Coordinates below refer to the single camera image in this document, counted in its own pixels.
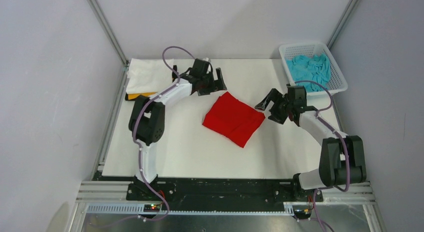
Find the red t shirt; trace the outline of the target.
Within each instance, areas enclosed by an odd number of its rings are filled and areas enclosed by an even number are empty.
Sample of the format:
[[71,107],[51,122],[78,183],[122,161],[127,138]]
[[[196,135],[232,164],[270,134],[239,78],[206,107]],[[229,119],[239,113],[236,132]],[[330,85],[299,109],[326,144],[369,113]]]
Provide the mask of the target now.
[[263,113],[226,92],[213,104],[202,125],[244,148],[264,120]]

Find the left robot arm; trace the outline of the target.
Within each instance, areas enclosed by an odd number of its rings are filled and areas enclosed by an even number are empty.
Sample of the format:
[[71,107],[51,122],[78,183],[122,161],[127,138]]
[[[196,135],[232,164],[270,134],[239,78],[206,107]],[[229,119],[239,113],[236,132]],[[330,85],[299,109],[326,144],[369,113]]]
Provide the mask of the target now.
[[134,100],[128,123],[133,141],[139,146],[136,177],[143,181],[138,193],[145,200],[157,196],[158,187],[152,181],[157,177],[157,143],[165,132],[166,110],[193,94],[210,95],[226,91],[221,68],[213,68],[208,60],[195,59],[192,67],[179,74],[172,68],[173,83],[150,96],[140,95]]

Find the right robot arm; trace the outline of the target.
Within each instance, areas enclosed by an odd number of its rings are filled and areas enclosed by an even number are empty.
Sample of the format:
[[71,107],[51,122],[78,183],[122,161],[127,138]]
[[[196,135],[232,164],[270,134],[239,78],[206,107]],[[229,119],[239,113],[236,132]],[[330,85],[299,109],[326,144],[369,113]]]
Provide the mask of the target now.
[[367,179],[364,145],[361,137],[350,136],[336,129],[321,116],[321,111],[307,103],[307,91],[302,85],[287,85],[287,92],[273,88],[255,106],[264,111],[272,103],[268,119],[284,124],[294,122],[307,131],[321,146],[318,168],[294,175],[296,184],[290,194],[303,201],[314,189],[336,188],[347,192],[351,184]]

